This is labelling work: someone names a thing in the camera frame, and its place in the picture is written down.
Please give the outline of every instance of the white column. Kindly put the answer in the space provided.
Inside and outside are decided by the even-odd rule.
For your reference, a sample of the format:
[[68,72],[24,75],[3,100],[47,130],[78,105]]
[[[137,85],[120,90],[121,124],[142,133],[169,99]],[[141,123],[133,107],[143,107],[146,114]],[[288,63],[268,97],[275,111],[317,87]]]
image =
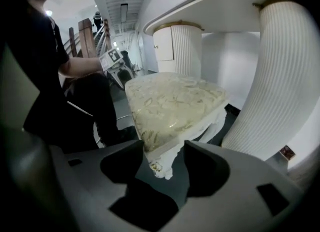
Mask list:
[[311,15],[292,1],[263,8],[260,23],[254,81],[222,147],[266,160],[296,135],[316,105],[320,41]]
[[200,27],[184,24],[157,30],[153,36],[159,72],[175,72],[200,79],[201,34]]

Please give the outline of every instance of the light fixture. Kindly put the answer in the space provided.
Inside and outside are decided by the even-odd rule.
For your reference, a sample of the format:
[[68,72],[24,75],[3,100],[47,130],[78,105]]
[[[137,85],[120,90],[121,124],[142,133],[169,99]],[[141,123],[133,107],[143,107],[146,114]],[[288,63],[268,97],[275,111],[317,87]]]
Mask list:
[[128,3],[121,4],[120,13],[121,13],[121,22],[126,22],[127,13],[128,13]]
[[47,16],[52,16],[52,11],[51,10],[47,10],[45,13],[46,13]]

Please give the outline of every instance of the black t-shirt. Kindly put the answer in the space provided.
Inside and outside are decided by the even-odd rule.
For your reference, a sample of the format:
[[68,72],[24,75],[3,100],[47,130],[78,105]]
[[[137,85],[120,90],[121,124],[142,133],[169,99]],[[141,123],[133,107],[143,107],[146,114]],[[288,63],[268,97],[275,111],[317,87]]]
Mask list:
[[40,91],[24,128],[56,144],[57,135],[64,130],[67,106],[58,69],[69,56],[60,30],[50,17],[28,4],[19,11],[19,17],[20,26],[10,29],[6,39],[19,65]]

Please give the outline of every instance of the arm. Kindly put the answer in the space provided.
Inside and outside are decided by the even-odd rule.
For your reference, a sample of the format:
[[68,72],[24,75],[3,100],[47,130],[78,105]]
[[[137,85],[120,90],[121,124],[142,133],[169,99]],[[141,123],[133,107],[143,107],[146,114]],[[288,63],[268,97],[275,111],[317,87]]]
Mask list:
[[102,71],[98,57],[80,58],[70,57],[69,61],[59,67],[59,73],[65,77],[82,77],[87,74]]

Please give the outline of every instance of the black pants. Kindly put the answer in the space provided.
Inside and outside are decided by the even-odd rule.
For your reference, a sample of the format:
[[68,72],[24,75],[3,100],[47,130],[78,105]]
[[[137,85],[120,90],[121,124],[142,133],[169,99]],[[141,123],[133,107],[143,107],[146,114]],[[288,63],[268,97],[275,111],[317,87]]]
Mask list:
[[93,137],[94,122],[99,136],[108,146],[118,142],[119,131],[114,104],[110,94],[109,81],[100,73],[93,73],[77,79],[69,88],[67,99],[93,117],[69,105],[70,125],[68,144],[73,145],[65,152],[76,152],[97,148]]

